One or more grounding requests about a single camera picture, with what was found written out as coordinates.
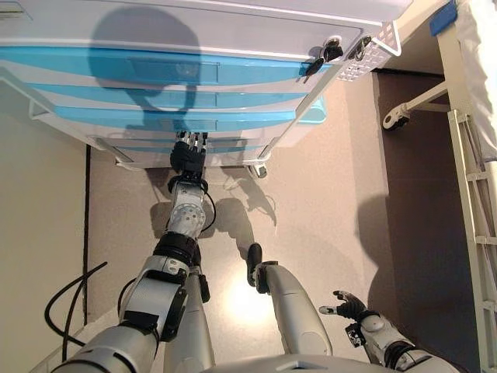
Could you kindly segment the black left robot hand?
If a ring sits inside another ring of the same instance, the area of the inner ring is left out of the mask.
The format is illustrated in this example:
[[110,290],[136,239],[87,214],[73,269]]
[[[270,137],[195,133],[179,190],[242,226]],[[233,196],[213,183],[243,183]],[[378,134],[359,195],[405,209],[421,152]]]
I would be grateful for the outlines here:
[[202,173],[207,155],[207,139],[206,132],[178,132],[169,157],[171,167],[177,173]]

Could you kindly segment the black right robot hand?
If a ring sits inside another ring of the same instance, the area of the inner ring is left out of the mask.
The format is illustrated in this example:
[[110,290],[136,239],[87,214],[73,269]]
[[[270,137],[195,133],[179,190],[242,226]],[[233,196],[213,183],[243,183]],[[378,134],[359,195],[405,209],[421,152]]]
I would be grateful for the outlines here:
[[336,306],[320,306],[318,311],[322,315],[339,315],[346,319],[358,321],[361,313],[367,309],[358,297],[348,291],[335,290],[332,294],[342,303]]

